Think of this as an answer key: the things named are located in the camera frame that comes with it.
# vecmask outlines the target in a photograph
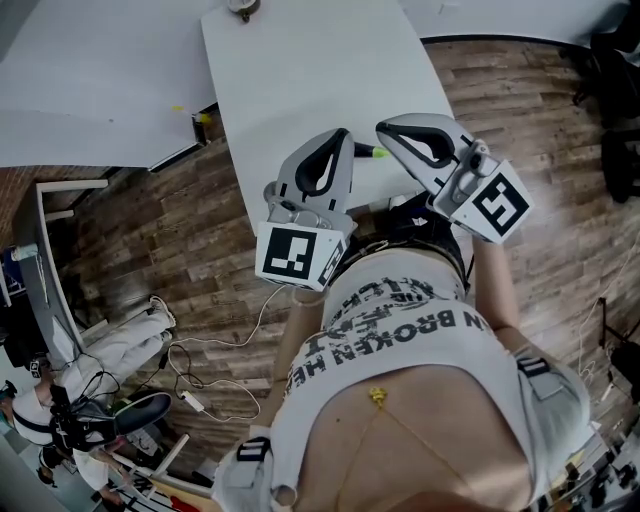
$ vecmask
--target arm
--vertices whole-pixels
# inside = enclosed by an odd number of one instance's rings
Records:
[[[313,303],[319,300],[322,295],[317,292],[306,290],[294,290],[296,299],[299,302]],[[322,323],[322,313],[324,303],[312,307],[293,305],[289,312],[289,319],[284,328],[276,363],[273,369],[273,385],[269,397],[261,405],[258,417],[253,420],[254,425],[263,427],[271,426],[273,419],[282,405],[284,390],[287,385],[289,368],[293,359],[298,355],[302,344],[320,330]]]
[[[518,299],[504,247],[474,237],[473,254],[476,261],[478,313],[511,353],[529,347],[535,355],[545,358],[549,363],[553,362],[548,354],[533,345],[520,332]]]

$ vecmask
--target white t-shirt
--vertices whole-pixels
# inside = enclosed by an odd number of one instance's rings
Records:
[[[94,459],[90,453],[73,450],[73,458],[80,476],[89,486],[99,491],[109,483],[109,465]]]
[[[514,357],[463,298],[449,265],[402,249],[363,258],[340,276],[324,330],[295,357],[271,426],[271,488],[296,489],[311,428],[337,393],[390,371],[444,365],[473,376],[501,411],[529,462],[532,499],[548,490],[588,427],[586,388],[563,365],[529,377],[521,365],[546,363]]]

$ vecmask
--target sneaker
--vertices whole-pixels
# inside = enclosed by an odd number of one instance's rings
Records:
[[[167,306],[167,303],[165,301],[163,301],[157,295],[152,295],[151,297],[149,297],[149,304],[151,304],[151,308],[154,311],[162,311],[169,317],[169,328],[176,326],[176,317],[173,316],[173,313],[171,313],[171,311],[169,311],[169,307]]]
[[[169,331],[162,331],[160,333],[160,338],[162,338],[162,343],[167,343],[168,341],[171,341],[173,339],[173,334],[171,334]]]

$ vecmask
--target cable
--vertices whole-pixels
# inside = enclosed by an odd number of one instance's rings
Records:
[[[594,372],[595,367],[596,367],[596,361],[595,360],[590,361],[584,368],[582,367],[582,353],[584,351],[584,344],[583,344],[583,341],[582,341],[582,329],[587,324],[587,322],[589,322],[589,319],[591,318],[591,315],[593,315],[593,312],[595,311],[596,306],[598,305],[598,301],[600,300],[600,297],[604,297],[609,292],[611,287],[618,281],[618,279],[620,279],[620,276],[622,275],[622,273],[624,272],[625,268],[627,267],[627,264],[631,260],[631,256],[633,256],[634,250],[635,250],[636,246],[638,245],[638,240],[639,239],[640,239],[640,230],[636,234],[636,238],[635,238],[635,240],[633,242],[633,245],[631,246],[631,249],[629,249],[629,252],[627,253],[627,259],[625,260],[624,264],[620,268],[620,271],[618,272],[618,275],[616,275],[616,277],[609,283],[609,285],[604,289],[604,291],[602,293],[598,294],[598,298],[596,298],[596,300],[593,302],[593,306],[591,306],[591,310],[589,311],[589,314],[587,315],[587,318],[585,319],[584,322],[582,322],[582,324],[580,324],[580,327],[578,328],[578,338],[580,340],[580,345],[579,345],[579,349],[578,349],[578,375],[580,375],[582,380],[585,382],[585,385],[587,386],[587,388],[593,382],[593,372]]]
[[[158,372],[159,372],[160,370],[162,370],[162,368],[161,368],[160,366],[158,366],[158,368],[156,368],[156,371],[155,371],[155,372],[153,372],[153,373],[151,374],[151,377],[149,377],[149,378],[148,378],[147,380],[145,380],[142,384],[140,384],[140,385],[136,388],[136,390],[135,390],[133,393],[131,393],[131,394],[132,394],[132,395],[135,395],[138,391],[140,391],[143,387],[145,387],[145,386],[149,383],[149,381],[150,381],[151,379],[153,379],[153,378],[158,374]]]
[[[176,394],[176,396],[178,396],[177,388],[178,388],[178,382],[179,382],[180,379],[182,379],[184,382],[186,382],[187,384],[189,384],[191,387],[193,387],[195,389],[204,389],[204,388],[208,388],[208,387],[211,387],[211,386],[215,386],[216,384],[218,384],[220,382],[226,382],[227,384],[232,384],[234,386],[239,387],[243,391],[246,391],[246,393],[251,397],[251,400],[253,400],[253,402],[256,404],[256,407],[258,408],[258,412],[252,417],[248,417],[248,416],[229,416],[228,418],[225,418],[225,419],[216,418],[215,416],[210,414],[206,409],[204,411],[202,411],[202,412],[204,414],[206,414],[207,416],[209,416],[212,420],[217,421],[219,423],[226,423],[227,421],[231,421],[231,420],[253,420],[253,419],[257,418],[258,415],[260,414],[260,411],[261,411],[260,404],[258,403],[258,400],[256,400],[256,397],[253,395],[253,393],[251,393],[251,391],[249,391],[247,388],[245,388],[242,384],[239,384],[239,383],[231,381],[231,380],[226,380],[226,379],[218,379],[216,381],[209,382],[209,383],[205,384],[202,381],[202,379],[200,379],[198,376],[196,376],[193,373],[191,373],[191,365],[192,365],[191,355],[189,354],[189,351],[186,348],[184,348],[182,345],[180,345],[180,343],[184,343],[185,341],[197,341],[199,343],[219,343],[221,345],[226,345],[226,346],[230,346],[230,347],[244,347],[247,343],[249,343],[249,341],[251,341],[251,339],[253,338],[255,333],[260,328],[260,324],[262,322],[262,315],[264,314],[264,310],[266,309],[266,307],[269,304],[269,302],[271,301],[271,299],[273,299],[279,292],[284,290],[286,287],[287,287],[287,285],[280,286],[276,291],[274,291],[271,295],[269,295],[267,300],[262,305],[262,308],[260,309],[260,314],[258,315],[258,320],[256,322],[256,326],[253,328],[253,331],[251,331],[251,334],[249,334],[249,336],[247,337],[247,339],[243,343],[230,343],[228,341],[223,341],[223,340],[218,340],[218,339],[205,340],[205,339],[200,339],[200,338],[184,338],[184,339],[181,339],[181,340],[176,340],[176,341],[171,342],[171,344],[169,345],[169,348],[167,349],[167,357],[168,357],[169,364],[171,365],[171,368],[173,368],[173,370],[176,372],[176,383],[175,383],[175,385],[173,387],[173,392]],[[182,349],[182,351],[187,355],[188,367],[187,367],[187,371],[186,372],[181,372],[173,364],[173,360],[171,359],[171,349],[174,348],[174,347],[178,347],[178,348]]]

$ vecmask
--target stand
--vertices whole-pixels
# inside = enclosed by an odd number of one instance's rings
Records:
[[[616,338],[618,338],[623,343],[629,341],[629,338],[633,335],[634,332],[640,327],[640,320],[636,322],[636,324],[631,328],[631,330],[626,334],[620,334],[613,327],[607,325],[607,299],[604,297],[600,297],[598,302],[602,305],[602,334],[600,335],[600,347],[604,349],[605,347],[605,338],[607,336],[607,332],[613,334]]]

